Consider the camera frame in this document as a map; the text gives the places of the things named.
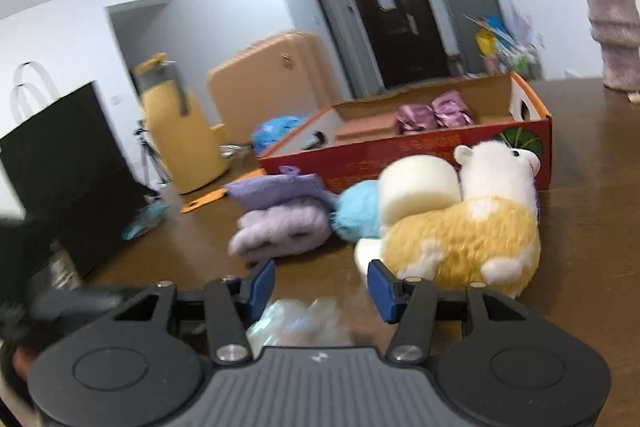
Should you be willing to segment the lilac fuzzy headband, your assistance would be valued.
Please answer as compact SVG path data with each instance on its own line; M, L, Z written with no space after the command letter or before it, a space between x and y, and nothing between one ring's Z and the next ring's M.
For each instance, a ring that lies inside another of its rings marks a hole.
M309 253L332 235L329 213L313 198L296 198L238 220L228 244L230 257L255 263Z

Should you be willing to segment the light blue plush toy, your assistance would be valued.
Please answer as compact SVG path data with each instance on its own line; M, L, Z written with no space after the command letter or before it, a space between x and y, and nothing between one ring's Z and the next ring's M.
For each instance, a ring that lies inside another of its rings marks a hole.
M331 225L343 241L355 244L360 239L381 237L379 186L378 180L364 180L338 196Z

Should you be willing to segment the yellow white alpaca plush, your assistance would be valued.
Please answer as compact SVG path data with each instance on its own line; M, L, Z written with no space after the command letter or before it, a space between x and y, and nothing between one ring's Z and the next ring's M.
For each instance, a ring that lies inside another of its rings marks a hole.
M535 179L540 160L499 141L459 145L462 201L400 219L382 239L360 239L361 275L380 260L395 277L421 277L447 289L489 285L516 298L539 265Z

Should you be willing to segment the purple towel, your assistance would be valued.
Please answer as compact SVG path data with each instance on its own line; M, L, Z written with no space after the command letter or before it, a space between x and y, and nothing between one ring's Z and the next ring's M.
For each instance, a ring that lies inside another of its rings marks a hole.
M317 199L333 210L338 199L316 174L301 174L295 167L282 167L279 174L236 180L224 188L245 211L264 210L304 197Z

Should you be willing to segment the pink satin bow scrunchie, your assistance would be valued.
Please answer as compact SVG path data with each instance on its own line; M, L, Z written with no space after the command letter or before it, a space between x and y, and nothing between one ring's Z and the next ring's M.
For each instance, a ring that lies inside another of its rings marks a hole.
M450 90L428 104L405 104L398 108L397 121L403 134L473 126L469 107L459 91Z

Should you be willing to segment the orange cardboard flap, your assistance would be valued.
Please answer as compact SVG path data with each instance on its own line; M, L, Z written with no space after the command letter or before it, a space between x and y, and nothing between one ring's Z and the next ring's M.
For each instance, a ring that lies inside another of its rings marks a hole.
M193 199L192 202L184 204L181 208L181 213L189 213L194 210L198 210L212 202L218 202L218 200L224 199L227 196L228 191L224 188L217 188L217 190L211 191L201 197Z

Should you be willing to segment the black monitor screen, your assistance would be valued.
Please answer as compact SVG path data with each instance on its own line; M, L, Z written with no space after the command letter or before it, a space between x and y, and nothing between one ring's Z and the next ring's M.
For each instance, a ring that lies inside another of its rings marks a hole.
M26 215L52 225L82 277L119 251L146 204L91 83L4 136L1 161Z

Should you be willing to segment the blue tissue pack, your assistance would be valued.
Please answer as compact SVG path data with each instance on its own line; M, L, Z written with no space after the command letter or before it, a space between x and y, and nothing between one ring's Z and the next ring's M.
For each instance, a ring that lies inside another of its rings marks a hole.
M258 124L252 133L252 145L256 155L262 155L285 135L301 126L306 119L299 116L281 116Z

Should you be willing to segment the orange red cardboard box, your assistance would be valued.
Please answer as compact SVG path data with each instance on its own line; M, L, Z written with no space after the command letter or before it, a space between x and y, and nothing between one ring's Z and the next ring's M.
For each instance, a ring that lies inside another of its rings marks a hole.
M469 107L472 126L336 139L341 127L353 120L394 116L401 105L431 103L451 90L458 91ZM536 187L543 190L550 185L552 116L534 89L515 72L417 84L373 98L324 106L266 150L258 161L269 174L283 167L318 174L330 191L340 194L362 180L377 178L397 159L435 155L453 162L456 146L489 140L534 153L540 161Z

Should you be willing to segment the pink ribbed suitcase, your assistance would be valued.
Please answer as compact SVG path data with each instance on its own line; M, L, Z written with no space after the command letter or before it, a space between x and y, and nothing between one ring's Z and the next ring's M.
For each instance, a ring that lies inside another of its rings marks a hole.
M321 37L291 29L253 43L207 73L207 88L235 143L252 141L258 124L308 117L344 100Z

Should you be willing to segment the dark brown entrance door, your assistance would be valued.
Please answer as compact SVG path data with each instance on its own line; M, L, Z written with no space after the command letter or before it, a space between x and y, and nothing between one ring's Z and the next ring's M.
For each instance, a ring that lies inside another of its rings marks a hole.
M430 0L355 0L384 86L450 76Z

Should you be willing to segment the cluttered storage trolley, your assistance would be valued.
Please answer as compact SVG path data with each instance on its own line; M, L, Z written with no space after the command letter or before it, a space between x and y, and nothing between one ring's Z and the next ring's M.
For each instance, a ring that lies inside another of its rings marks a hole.
M457 15L465 72L473 75L513 70L525 80L541 77L533 22L512 2L503 16L497 0L470 0Z

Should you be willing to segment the pink textured vase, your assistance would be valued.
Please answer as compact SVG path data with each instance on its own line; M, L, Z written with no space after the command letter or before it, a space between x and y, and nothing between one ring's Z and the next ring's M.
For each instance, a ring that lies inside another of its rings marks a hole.
M639 91L639 12L636 0L586 0L591 37L599 43L608 89Z

